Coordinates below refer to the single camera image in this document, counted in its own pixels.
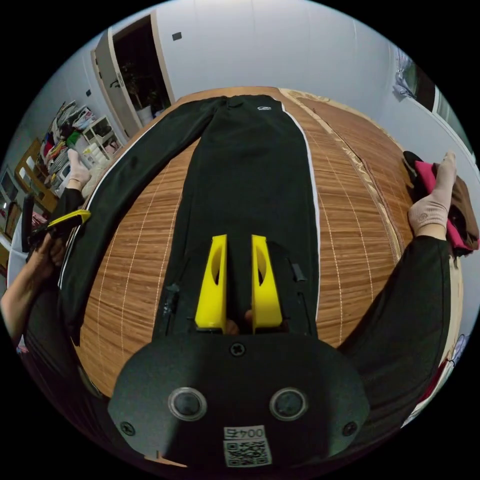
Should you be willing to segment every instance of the black handle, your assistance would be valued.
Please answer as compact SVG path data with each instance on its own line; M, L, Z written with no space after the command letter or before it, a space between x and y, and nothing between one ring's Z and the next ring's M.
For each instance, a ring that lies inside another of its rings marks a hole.
M29 237L32 234L33 213L34 196L28 193L23 200L23 212L21 215L21 251L24 253L30 250Z

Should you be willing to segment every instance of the potted plant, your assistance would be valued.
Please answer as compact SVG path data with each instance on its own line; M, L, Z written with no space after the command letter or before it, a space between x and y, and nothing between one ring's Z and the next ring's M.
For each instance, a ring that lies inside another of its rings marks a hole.
M133 96L136 99L137 105L134 105L135 110L141 110L143 107L142 102L139 98L140 76L137 75L134 64L131 61L128 61L120 67L120 70L123 81L125 82L126 91L129 93L129 95Z
M139 96L139 82L144 77L138 74L135 69L135 65L131 61L126 62L120 68L120 70L129 95L131 96L132 100L136 100L136 102L134 102L136 103L136 105L134 104L136 113L140 118L141 124L145 126L150 123L154 118L152 115L152 106L158 104L159 95L155 90L150 90L145 99L147 105L144 106L140 101Z

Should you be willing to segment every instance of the black pants leg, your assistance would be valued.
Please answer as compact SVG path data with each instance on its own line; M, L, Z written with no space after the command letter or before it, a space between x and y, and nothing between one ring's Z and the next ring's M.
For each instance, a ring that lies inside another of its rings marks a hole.
M450 325L448 242L415 238L339 350L363 378L370 415L348 451L397 432L435 375Z
M66 188L51 220L77 210L83 202L78 190ZM33 302L24 332L28 353L21 356L23 364L46 398L77 429L109 450L114 447L136 456L110 419L106 400L95 397L82 382L80 361L58 318L57 279L58 272Z

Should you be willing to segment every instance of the foot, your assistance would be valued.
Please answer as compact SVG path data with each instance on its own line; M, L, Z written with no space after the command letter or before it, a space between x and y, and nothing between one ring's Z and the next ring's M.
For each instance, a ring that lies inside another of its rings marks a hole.
M449 150L438 167L435 188L430 195L416 202L408 212L408 220L417 237L419 231L429 224L447 228L447 220L452 202L452 189L457 179L455 154Z
M67 153L70 160L70 180L76 180L78 182L78 190L82 190L92 175L80 160L80 155L77 151L69 148Z

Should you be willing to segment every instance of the white side stripe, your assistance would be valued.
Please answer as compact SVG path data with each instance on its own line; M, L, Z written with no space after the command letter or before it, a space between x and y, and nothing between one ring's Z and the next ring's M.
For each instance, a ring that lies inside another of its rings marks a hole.
M98 185L95 187L95 190L92 192L90 200L88 201L88 204L85 207L85 210L88 210L90 208L90 205L92 204L92 200L95 197L95 194L97 193L97 190L99 189L100 185L104 181L105 177L117 166L119 161L127 154L127 152L147 133L149 132L157 123L154 123L148 130L145 130L111 165L111 167L103 174L102 178L100 179L100 182L98 182ZM68 247L66 249L65 253L65 258L63 259L63 265L61 266L61 272L60 272L60 278L58 279L58 287L60 290L62 289L62 282L64 279L64 273L65 273L65 268L67 266L67 263L69 261L70 253L72 251L72 245L75 242L75 238L77 236L77 233L79 231L79 226L76 228L75 232L73 233L73 236L70 239L70 242L68 243Z
M319 311L319 302L320 302L320 209L319 209L319 199L317 195L317 184L315 182L315 173L314 173L314 164L312 162L312 153L310 152L309 142L303 128L297 122L295 117L285 110L285 106L282 102L281 109L295 122L295 125L301 131L303 135L303 140L305 142L306 154L308 156L308 167L310 168L310 180L311 180L311 194L313 196L313 207L315 210L315 224L316 224L316 241L318 246L318 295L316 297L316 310L315 310L315 319L317 318L317 312Z

